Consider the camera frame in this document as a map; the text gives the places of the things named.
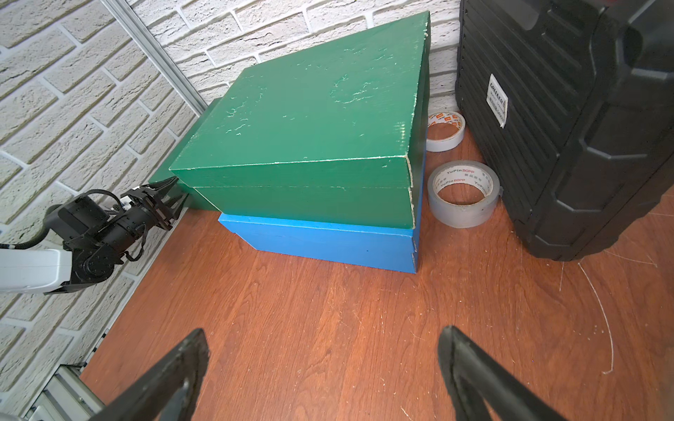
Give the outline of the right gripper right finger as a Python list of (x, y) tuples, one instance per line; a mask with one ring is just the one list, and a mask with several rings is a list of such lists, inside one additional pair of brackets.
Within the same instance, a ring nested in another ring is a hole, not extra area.
[(455, 326), (443, 328), (438, 361), (457, 420), (562, 420), (471, 338)]

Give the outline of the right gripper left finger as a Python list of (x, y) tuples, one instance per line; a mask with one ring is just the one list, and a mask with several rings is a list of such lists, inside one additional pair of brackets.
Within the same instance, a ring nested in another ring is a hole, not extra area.
[(205, 331), (198, 328), (93, 420), (190, 420), (209, 363)]

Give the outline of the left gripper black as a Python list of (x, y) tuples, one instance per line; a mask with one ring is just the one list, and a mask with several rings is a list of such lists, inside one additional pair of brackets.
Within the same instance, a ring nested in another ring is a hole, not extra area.
[[(150, 182), (138, 187), (142, 194), (154, 199), (163, 199), (178, 182), (176, 176), (158, 182)], [(84, 235), (82, 244), (90, 255), (87, 263), (121, 263), (123, 257), (128, 261), (138, 261), (144, 254), (147, 235), (157, 226), (170, 231), (179, 219), (187, 195), (169, 198), (166, 202), (154, 204), (154, 215), (143, 206), (132, 206), (115, 217), (106, 216), (96, 223)]]

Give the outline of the blue shoebox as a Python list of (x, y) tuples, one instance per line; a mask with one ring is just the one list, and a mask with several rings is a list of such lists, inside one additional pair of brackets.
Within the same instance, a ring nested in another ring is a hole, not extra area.
[(218, 221), (258, 251), (333, 261), (415, 274), (426, 166), (426, 147), (412, 165), (415, 226), (392, 228), (300, 219), (274, 219), (220, 214)]

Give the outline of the green shoebox front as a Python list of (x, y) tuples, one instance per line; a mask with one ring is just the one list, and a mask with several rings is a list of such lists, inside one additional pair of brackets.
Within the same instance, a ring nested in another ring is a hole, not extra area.
[(245, 69), (171, 172), (224, 214), (412, 229), (428, 12)]

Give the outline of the green shoebox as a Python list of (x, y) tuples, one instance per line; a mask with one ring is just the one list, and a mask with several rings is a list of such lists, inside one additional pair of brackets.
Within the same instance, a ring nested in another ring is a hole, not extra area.
[[(222, 101), (222, 98), (216, 98), (212, 103), (207, 107), (205, 113), (198, 118), (198, 120), (191, 126), (191, 128), (184, 134), (182, 140), (179, 140), (174, 149), (165, 157), (161, 165), (154, 171), (153, 175), (149, 178), (149, 183), (161, 182), (162, 180), (175, 177), (176, 175), (170, 170), (170, 166), (177, 159), (177, 157), (182, 154), (184, 148), (188, 145), (191, 140), (191, 137), (198, 132), (201, 126), (209, 119), (210, 115), (219, 107), (219, 103)], [(178, 181), (176, 185), (168, 193), (169, 198), (175, 198), (176, 196), (181, 196), (186, 194), (187, 199), (184, 203), (185, 208), (202, 210), (202, 211), (212, 211), (220, 213), (220, 210), (215, 206), (208, 198), (205, 198), (200, 192), (198, 192), (191, 184), (185, 183), (183, 179), (177, 176)]]
[(224, 214), (412, 229), (428, 12), (245, 69), (171, 172)]

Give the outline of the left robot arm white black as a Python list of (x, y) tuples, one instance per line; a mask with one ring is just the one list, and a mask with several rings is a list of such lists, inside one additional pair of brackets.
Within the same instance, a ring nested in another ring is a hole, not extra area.
[(172, 176), (122, 196), (90, 189), (50, 206), (31, 240), (1, 246), (1, 291), (65, 294), (107, 281), (140, 260), (153, 228), (173, 228), (189, 197), (177, 183)]

